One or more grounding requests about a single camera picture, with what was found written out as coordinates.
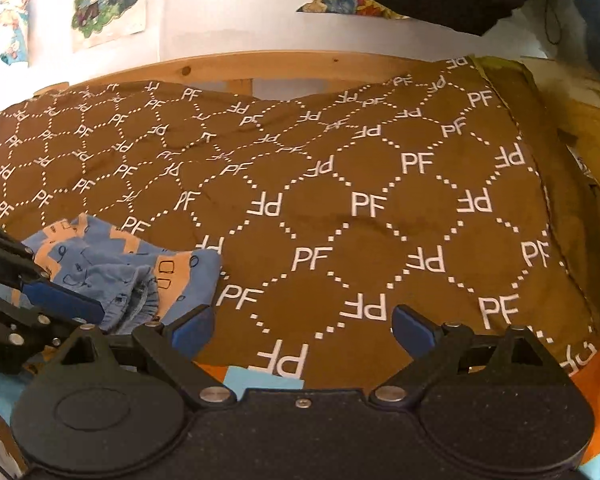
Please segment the wooden bed frame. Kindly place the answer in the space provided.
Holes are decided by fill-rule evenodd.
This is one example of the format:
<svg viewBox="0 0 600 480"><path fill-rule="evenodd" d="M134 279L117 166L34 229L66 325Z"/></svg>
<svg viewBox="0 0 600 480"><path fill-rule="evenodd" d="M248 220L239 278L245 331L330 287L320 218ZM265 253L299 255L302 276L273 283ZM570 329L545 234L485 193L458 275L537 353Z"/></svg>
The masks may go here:
<svg viewBox="0 0 600 480"><path fill-rule="evenodd" d="M228 92L251 96L256 79L317 79L324 81L329 93L377 84L403 75L417 64L412 58L360 52L246 51L177 58L99 76L89 83L165 81L196 86L222 81Z"/></svg>

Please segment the anime poster blue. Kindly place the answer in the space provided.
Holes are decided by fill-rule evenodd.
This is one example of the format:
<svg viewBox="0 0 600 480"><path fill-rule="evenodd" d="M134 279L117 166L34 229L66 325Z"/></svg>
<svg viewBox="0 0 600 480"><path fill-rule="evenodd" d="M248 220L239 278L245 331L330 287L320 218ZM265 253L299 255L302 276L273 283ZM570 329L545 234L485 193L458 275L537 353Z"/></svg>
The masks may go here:
<svg viewBox="0 0 600 480"><path fill-rule="evenodd" d="M6 66L29 64L31 0L0 0L0 61Z"/></svg>

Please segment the brown PF patterned blanket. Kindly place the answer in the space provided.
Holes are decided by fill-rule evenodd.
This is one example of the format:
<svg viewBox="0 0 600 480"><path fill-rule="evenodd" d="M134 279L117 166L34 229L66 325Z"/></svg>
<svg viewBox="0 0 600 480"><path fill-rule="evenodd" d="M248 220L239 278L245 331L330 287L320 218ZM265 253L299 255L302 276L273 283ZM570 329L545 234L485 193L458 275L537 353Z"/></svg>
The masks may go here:
<svg viewBox="0 0 600 480"><path fill-rule="evenodd" d="M184 260L222 260L198 361L308 388L369 389L404 367L390 316L498 335L524 325L593 404L600 455L600 192L527 74L415 63L381 84L265 101L146 80L0 113L0 226L68 237L108 224L162 249L163 309Z"/></svg>

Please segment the anime poster green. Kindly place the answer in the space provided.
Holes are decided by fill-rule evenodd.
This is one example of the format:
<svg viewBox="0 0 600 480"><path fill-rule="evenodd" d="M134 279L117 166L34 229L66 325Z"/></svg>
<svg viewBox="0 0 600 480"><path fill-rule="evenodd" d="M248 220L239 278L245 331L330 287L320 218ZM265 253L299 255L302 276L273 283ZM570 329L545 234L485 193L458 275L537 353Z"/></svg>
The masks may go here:
<svg viewBox="0 0 600 480"><path fill-rule="evenodd" d="M74 0L73 51L143 32L148 0Z"/></svg>

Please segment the blue orange patterned pants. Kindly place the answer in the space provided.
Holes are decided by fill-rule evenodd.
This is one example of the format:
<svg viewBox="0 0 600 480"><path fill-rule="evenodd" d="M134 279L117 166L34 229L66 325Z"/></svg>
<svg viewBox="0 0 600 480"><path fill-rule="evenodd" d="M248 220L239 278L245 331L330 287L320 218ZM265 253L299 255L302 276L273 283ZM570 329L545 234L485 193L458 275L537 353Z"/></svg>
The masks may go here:
<svg viewBox="0 0 600 480"><path fill-rule="evenodd" d="M121 335L208 304L221 271L213 249L170 252L86 214L46 226L24 244L50 281L21 292L0 284L2 299Z"/></svg>

